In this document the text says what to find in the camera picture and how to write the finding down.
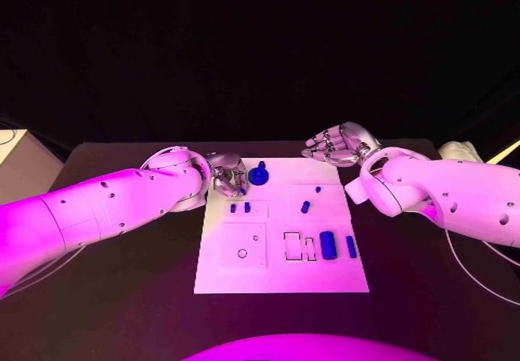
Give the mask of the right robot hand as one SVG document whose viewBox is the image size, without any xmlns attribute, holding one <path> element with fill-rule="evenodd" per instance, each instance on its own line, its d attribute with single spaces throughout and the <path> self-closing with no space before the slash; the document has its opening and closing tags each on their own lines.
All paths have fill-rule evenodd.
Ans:
<svg viewBox="0 0 520 361">
<path fill-rule="evenodd" d="M 364 161 L 381 149 L 368 130 L 354 122 L 325 129 L 305 141 L 301 155 L 338 168 L 363 166 Z"/>
</svg>

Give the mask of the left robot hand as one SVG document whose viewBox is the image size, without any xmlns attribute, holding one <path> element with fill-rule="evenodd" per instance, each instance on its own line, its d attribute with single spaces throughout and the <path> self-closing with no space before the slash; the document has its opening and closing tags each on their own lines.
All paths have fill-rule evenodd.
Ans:
<svg viewBox="0 0 520 361">
<path fill-rule="evenodd" d="M 206 155 L 211 171 L 213 190 L 226 197 L 243 197 L 247 191 L 246 166 L 236 153 Z"/>
</svg>

